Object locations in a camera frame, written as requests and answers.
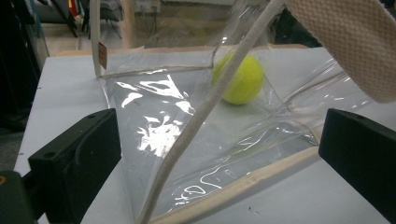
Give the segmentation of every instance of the yellow tennis ball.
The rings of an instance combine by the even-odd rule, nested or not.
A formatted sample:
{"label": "yellow tennis ball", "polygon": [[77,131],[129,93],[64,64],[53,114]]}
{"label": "yellow tennis ball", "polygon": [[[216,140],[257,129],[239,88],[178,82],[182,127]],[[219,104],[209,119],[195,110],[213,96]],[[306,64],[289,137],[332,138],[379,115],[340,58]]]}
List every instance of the yellow tennis ball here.
{"label": "yellow tennis ball", "polygon": [[[233,53],[226,54],[213,68],[212,85],[218,81],[225,67],[233,57]],[[242,61],[222,98],[234,105],[244,105],[252,101],[262,89],[264,72],[260,62],[253,56],[248,55]]]}

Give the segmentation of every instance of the transparent plastic sheet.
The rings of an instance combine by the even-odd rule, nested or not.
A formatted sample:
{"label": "transparent plastic sheet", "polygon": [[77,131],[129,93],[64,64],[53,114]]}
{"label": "transparent plastic sheet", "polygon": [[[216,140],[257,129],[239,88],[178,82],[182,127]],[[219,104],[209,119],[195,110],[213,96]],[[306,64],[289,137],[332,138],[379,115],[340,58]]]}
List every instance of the transparent plastic sheet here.
{"label": "transparent plastic sheet", "polygon": [[[218,41],[214,47],[176,52],[132,49],[109,55],[102,83],[109,106],[118,111],[122,165],[134,218],[141,212],[163,157],[210,92],[212,65],[235,50],[250,21],[255,21],[265,6],[265,1],[254,6],[236,1],[229,7],[221,35],[212,39]],[[327,108],[355,111],[371,102],[330,55],[299,58],[302,52],[306,56],[315,51],[271,47],[271,33],[271,29],[265,32],[249,53],[265,71],[262,91],[246,105],[217,104],[177,162],[155,217],[317,146]],[[182,46],[171,41],[168,47]],[[295,69],[291,65],[305,60],[315,66]]]}
{"label": "transparent plastic sheet", "polygon": [[[309,74],[312,80],[293,87],[299,92],[285,103],[269,80],[250,104],[220,102],[177,163],[154,216],[317,146],[316,128],[322,125],[327,108],[354,111],[371,102],[346,74],[325,71],[317,69]],[[122,163],[127,186],[132,189],[135,217],[167,150],[211,88],[210,77],[210,69],[204,69],[106,80],[109,106],[118,111]]]}

